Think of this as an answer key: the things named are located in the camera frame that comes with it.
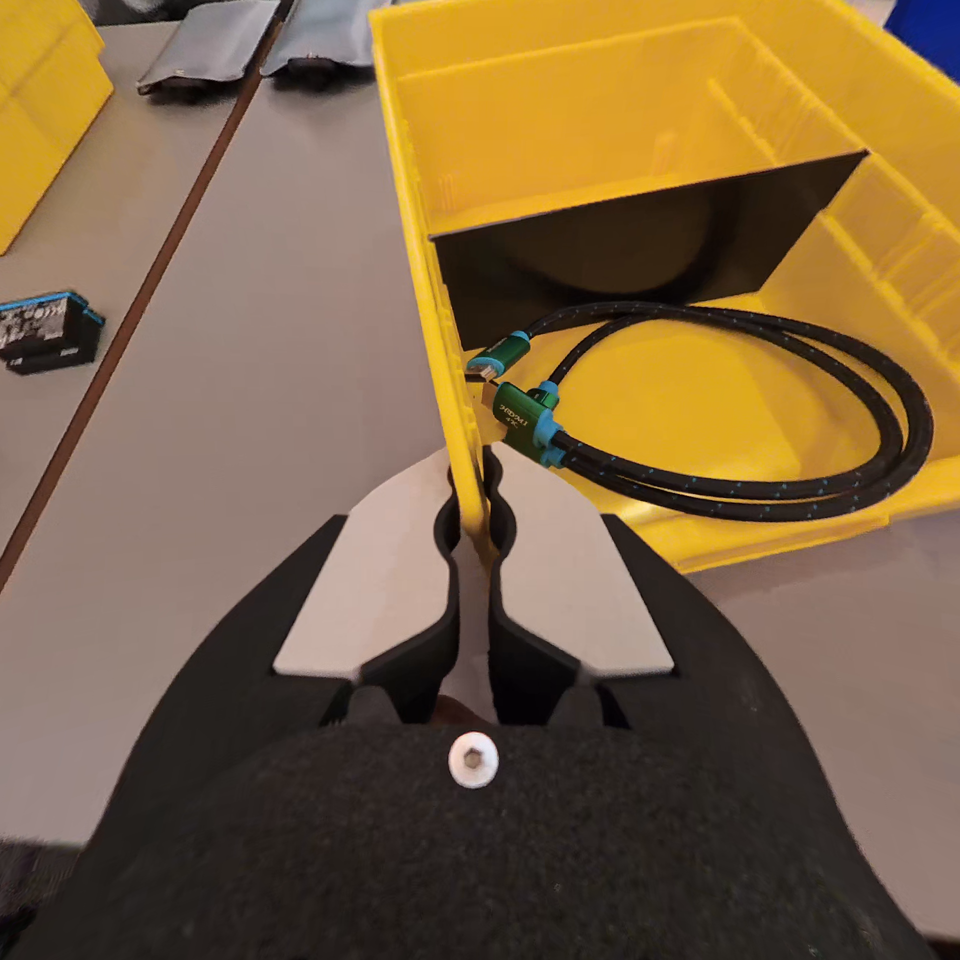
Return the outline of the blue storage bin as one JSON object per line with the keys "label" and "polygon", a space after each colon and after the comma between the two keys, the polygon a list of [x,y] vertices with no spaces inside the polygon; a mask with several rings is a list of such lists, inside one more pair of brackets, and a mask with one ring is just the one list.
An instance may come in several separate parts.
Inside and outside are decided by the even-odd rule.
{"label": "blue storage bin", "polygon": [[895,1],[884,30],[959,83],[959,1]]}

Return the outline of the yellow storage bin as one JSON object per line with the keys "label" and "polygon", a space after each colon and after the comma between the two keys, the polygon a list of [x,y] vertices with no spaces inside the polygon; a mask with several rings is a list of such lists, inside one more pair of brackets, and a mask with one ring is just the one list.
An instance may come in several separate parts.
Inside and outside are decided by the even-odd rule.
{"label": "yellow storage bin", "polygon": [[1,254],[114,92],[77,1],[1,3]]}
{"label": "yellow storage bin", "polygon": [[906,368],[934,419],[912,481],[842,517],[751,523],[551,473],[682,572],[958,509],[957,84],[844,2],[419,2],[370,20],[441,429],[480,549],[483,447],[504,428],[465,379],[486,346],[462,347],[433,239],[861,149],[757,292],[694,305],[835,330]]}

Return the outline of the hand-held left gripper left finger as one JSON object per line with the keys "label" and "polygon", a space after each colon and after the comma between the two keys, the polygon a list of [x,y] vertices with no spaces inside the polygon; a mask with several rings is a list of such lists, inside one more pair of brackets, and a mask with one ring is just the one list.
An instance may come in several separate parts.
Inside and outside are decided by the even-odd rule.
{"label": "hand-held left gripper left finger", "polygon": [[273,671],[380,688],[404,722],[426,723],[459,656],[460,537],[449,454],[438,450],[343,519]]}

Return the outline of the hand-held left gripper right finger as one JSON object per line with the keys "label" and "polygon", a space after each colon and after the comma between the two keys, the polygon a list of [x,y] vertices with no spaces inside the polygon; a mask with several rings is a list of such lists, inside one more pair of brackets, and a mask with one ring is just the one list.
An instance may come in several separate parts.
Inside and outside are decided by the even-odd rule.
{"label": "hand-held left gripper right finger", "polygon": [[486,448],[488,674],[502,724],[546,724],[568,690],[675,662],[601,512],[505,442]]}

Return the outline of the grey foil pouch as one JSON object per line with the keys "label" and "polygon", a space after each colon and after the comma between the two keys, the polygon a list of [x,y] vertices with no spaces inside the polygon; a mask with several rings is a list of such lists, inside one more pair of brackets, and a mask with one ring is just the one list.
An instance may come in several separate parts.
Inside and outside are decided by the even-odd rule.
{"label": "grey foil pouch", "polygon": [[153,100],[194,102],[243,81],[271,29],[277,1],[210,2],[195,6],[136,82]]}
{"label": "grey foil pouch", "polygon": [[273,77],[290,66],[371,68],[372,12],[377,1],[297,1],[270,47],[261,67],[263,77]]}

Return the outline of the black bin divider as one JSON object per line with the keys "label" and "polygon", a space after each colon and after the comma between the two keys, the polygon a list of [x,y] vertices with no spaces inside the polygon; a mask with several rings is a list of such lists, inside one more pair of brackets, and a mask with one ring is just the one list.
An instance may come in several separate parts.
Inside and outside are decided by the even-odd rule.
{"label": "black bin divider", "polygon": [[571,306],[758,292],[870,155],[831,157],[436,236],[466,351]]}

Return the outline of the black braided cable green plugs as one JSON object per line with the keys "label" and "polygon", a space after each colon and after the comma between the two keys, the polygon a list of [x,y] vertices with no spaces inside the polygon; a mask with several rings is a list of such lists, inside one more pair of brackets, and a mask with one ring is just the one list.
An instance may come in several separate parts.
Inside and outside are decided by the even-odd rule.
{"label": "black braided cable green plugs", "polygon": [[[531,390],[506,381],[533,341],[575,319],[602,321]],[[560,386],[594,347],[620,331],[654,321],[683,322],[742,334],[816,367],[870,414],[878,446],[870,459],[838,473],[789,481],[696,476],[617,457],[575,438],[556,419]],[[613,494],[694,517],[731,522],[818,522],[864,511],[907,486],[927,462],[934,418],[913,376],[867,342],[805,321],[735,308],[640,300],[559,309],[514,330],[464,365],[484,386],[484,403],[505,426],[512,449],[540,466],[576,474]]]}

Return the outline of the black and blue battery pack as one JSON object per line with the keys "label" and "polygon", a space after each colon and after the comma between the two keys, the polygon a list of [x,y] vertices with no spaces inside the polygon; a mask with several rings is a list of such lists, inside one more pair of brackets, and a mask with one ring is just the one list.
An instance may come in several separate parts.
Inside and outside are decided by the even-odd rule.
{"label": "black and blue battery pack", "polygon": [[1,304],[1,360],[21,377],[92,363],[104,318],[74,291]]}

